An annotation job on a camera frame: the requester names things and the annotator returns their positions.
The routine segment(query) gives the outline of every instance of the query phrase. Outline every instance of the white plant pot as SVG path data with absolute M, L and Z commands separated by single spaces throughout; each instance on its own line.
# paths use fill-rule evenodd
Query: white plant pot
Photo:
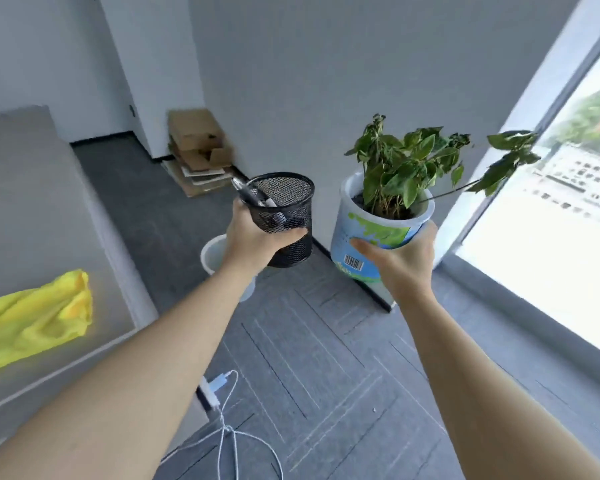
M 226 234 L 222 234 L 211 239 L 211 241 L 205 244 L 205 247 L 202 248 L 202 251 L 200 251 L 200 262 L 202 263 L 202 267 L 205 269 L 205 271 L 208 272 L 209 276 L 220 269 L 225 249 Z M 255 289 L 256 278 L 254 276 L 246 290 L 244 290 L 244 293 L 242 293 L 240 302 L 243 302 L 251 297 Z
M 362 192 L 364 174 L 360 171 L 346 178 L 340 186 L 340 209 L 331 239 L 331 259 L 343 273 L 364 282 L 379 282 L 376 266 L 353 249 L 349 240 L 359 237 L 385 249 L 405 245 L 433 215 L 436 205 L 428 200 L 411 207 L 416 217 L 403 221 L 384 219 L 361 209 L 352 198 Z M 424 190 L 419 199 L 431 197 Z

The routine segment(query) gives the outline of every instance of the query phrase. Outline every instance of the yellow cloth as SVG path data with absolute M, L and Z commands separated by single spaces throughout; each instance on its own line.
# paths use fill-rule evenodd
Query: yellow cloth
M 51 283 L 0 298 L 0 367 L 81 337 L 91 324 L 89 276 L 69 271 Z

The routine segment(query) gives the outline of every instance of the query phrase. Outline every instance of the black mesh pen holder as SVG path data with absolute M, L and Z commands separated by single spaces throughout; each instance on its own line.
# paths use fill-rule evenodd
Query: black mesh pen holder
M 255 207 L 246 203 L 251 217 L 263 231 L 282 232 L 306 227 L 307 233 L 297 242 L 274 254 L 269 266 L 291 267 L 311 256 L 311 199 L 313 182 L 298 173 L 285 171 L 266 173 L 247 182 L 249 190 L 260 201 L 275 203 L 275 207 Z

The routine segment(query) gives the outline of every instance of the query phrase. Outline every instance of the gray carpet tile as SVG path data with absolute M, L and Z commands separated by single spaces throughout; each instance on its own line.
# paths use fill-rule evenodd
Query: gray carpet tile
M 200 249 L 224 233 L 234 192 L 186 198 L 132 136 L 75 152 L 156 306 L 167 310 L 205 279 Z M 600 386 L 442 270 L 433 286 L 487 354 L 600 457 Z M 270 443 L 285 478 L 463 478 L 400 311 L 380 309 L 318 249 L 296 267 L 258 276 L 206 377 L 232 369 L 240 380 L 227 424 Z M 218 391 L 221 401 L 229 388 Z M 175 455 L 156 480 L 216 478 L 218 437 Z M 229 443 L 223 478 L 233 478 Z M 279 478 L 263 444 L 238 444 L 241 478 Z

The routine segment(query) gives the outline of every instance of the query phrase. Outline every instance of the white cable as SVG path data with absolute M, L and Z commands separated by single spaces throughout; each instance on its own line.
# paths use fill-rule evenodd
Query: white cable
M 253 438 L 254 440 L 259 441 L 260 443 L 264 443 L 267 446 L 267 448 L 269 448 L 271 450 L 271 452 L 273 453 L 273 456 L 276 458 L 276 462 L 278 463 L 278 469 L 280 471 L 280 480 L 285 480 L 285 475 L 284 475 L 284 472 L 282 471 L 282 464 L 280 463 L 280 459 L 278 458 L 277 453 L 275 452 L 275 450 L 273 450 L 273 447 L 270 444 L 268 444 L 262 438 L 259 438 L 257 436 L 253 436 L 248 433 L 244 433 L 243 431 L 236 431 L 232 426 L 229 426 L 224 423 L 224 407 L 226 406 L 227 402 L 229 402 L 229 398 L 231 397 L 231 395 L 233 393 L 233 389 L 235 389 L 236 385 L 238 384 L 238 378 L 240 377 L 240 375 L 238 374 L 238 371 L 229 371 L 226 374 L 224 374 L 225 378 L 229 378 L 229 376 L 234 373 L 235 373 L 235 382 L 233 383 L 233 386 L 231 387 L 231 391 L 229 391 L 229 395 L 224 400 L 222 408 L 220 409 L 220 424 L 222 426 L 220 428 L 216 429 L 215 431 L 209 433 L 204 438 L 196 441 L 195 443 L 191 443 L 188 445 L 181 445 L 181 446 L 177 447 L 175 450 L 173 450 L 171 453 L 169 453 L 167 456 L 165 456 L 160 461 L 160 464 L 163 464 L 165 461 L 172 458 L 176 453 L 179 453 L 188 448 L 193 448 L 194 446 L 199 445 L 200 443 L 204 442 L 205 440 L 208 440 L 209 438 L 211 438 L 211 436 L 215 435 L 216 433 L 220 433 L 220 444 L 218 445 L 218 459 L 216 462 L 216 471 L 217 471 L 217 475 L 218 475 L 217 480 L 222 480 L 222 478 L 220 478 L 220 459 L 222 457 L 222 446 L 224 443 L 224 434 L 225 434 L 225 432 L 227 432 L 227 433 L 231 434 L 232 440 L 233 440 L 233 468 L 235 469 L 235 480 L 240 480 L 240 470 L 238 468 L 238 443 L 236 441 L 236 435 L 248 436 L 250 438 Z

